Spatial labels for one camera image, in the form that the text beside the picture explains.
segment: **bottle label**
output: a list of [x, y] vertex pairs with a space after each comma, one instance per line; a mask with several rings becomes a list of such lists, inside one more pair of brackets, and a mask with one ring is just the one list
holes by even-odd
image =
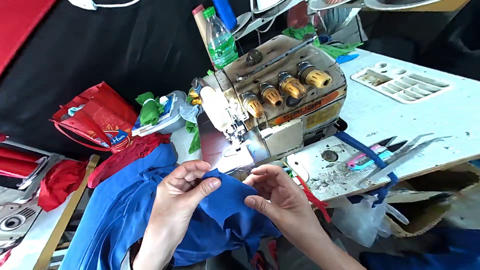
[[227, 41], [222, 42], [222, 44], [216, 48], [213, 48], [213, 46], [210, 44], [208, 46], [208, 50], [215, 67], [218, 69], [224, 68], [226, 65], [232, 63], [239, 57], [233, 36], [230, 36]]

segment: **blue fabric pile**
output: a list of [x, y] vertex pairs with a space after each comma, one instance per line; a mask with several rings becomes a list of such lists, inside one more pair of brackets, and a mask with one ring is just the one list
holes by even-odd
[[[143, 237], [156, 186], [175, 169], [173, 147], [161, 144], [132, 162], [94, 191], [60, 269], [119, 269], [128, 248]], [[244, 204], [255, 189], [220, 173], [222, 185], [200, 202], [183, 241], [174, 253], [175, 266], [191, 265], [225, 250], [245, 246], [253, 255], [260, 237], [281, 233], [263, 214]]]

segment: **machine vent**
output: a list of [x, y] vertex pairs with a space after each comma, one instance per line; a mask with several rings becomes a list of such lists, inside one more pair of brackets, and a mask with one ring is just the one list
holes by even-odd
[[25, 219], [28, 219], [29, 217], [35, 215], [35, 210], [31, 208], [25, 208], [22, 211], [18, 212], [18, 214], [22, 215], [25, 217]]

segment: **red fabric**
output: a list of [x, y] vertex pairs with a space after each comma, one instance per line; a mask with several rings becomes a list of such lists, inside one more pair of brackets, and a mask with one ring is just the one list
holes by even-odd
[[85, 176], [88, 161], [62, 160], [55, 164], [40, 182], [38, 206], [51, 211], [77, 190]]
[[37, 163], [0, 156], [0, 173], [17, 178], [25, 178], [38, 166]]
[[88, 177], [88, 187], [95, 188], [103, 180], [116, 174], [128, 164], [150, 154], [160, 144], [170, 143], [171, 134], [152, 133], [145, 137], [135, 137], [127, 149], [114, 153], [106, 161], [95, 168]]
[[[68, 109], [84, 105], [72, 117]], [[116, 153], [132, 143], [132, 127], [137, 121], [137, 112], [115, 90], [102, 82], [74, 97], [53, 114], [55, 127], [77, 143], [99, 151]], [[71, 132], [95, 143], [93, 146], [80, 142], [68, 135]]]
[[326, 202], [322, 202], [317, 197], [315, 197], [315, 195], [313, 195], [313, 193], [308, 188], [307, 184], [305, 184], [305, 181], [299, 175], [297, 175], [297, 179], [300, 181], [300, 184], [303, 186], [303, 191], [305, 192], [305, 195], [307, 196], [308, 201], [311, 202], [315, 207], [317, 207], [324, 215], [325, 220], [328, 223], [330, 223], [331, 219], [326, 209], [328, 204]]
[[0, 266], [2, 266], [8, 260], [8, 257], [10, 257], [11, 253], [12, 253], [12, 249], [9, 249], [9, 251], [3, 254], [3, 257], [0, 259]]
[[0, 0], [0, 74], [56, 0]]
[[0, 157], [6, 157], [11, 159], [25, 160], [35, 162], [40, 157], [24, 152], [17, 151], [15, 149], [0, 147]]

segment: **pink scissors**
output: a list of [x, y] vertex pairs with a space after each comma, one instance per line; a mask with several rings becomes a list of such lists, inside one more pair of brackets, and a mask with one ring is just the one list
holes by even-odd
[[[388, 157], [390, 157], [391, 155], [393, 155], [393, 152], [397, 151], [398, 149], [402, 148], [402, 146], [405, 145], [405, 143], [407, 143], [407, 141], [402, 141], [400, 143], [397, 143], [395, 145], [392, 145], [392, 146], [388, 146], [390, 145], [390, 143], [396, 138], [395, 137], [391, 137], [391, 138], [388, 138], [388, 139], [385, 139], [375, 145], [373, 145], [372, 147], [370, 147], [371, 150], [373, 150], [374, 152], [376, 152], [378, 149], [380, 148], [386, 148], [386, 151], [382, 151], [382, 153], [379, 155], [380, 158], [382, 159], [386, 159]], [[363, 157], [365, 157], [366, 155], [364, 153], [361, 153], [359, 154], [358, 156], [354, 157], [352, 160], [350, 160], [349, 162], [347, 162], [347, 167], [351, 170], [354, 170], [354, 171], [359, 171], [359, 170], [362, 170], [370, 165], [373, 164], [373, 160], [370, 160], [370, 161], [367, 161], [366, 163], [362, 164], [362, 165], [357, 165], [357, 161]]]

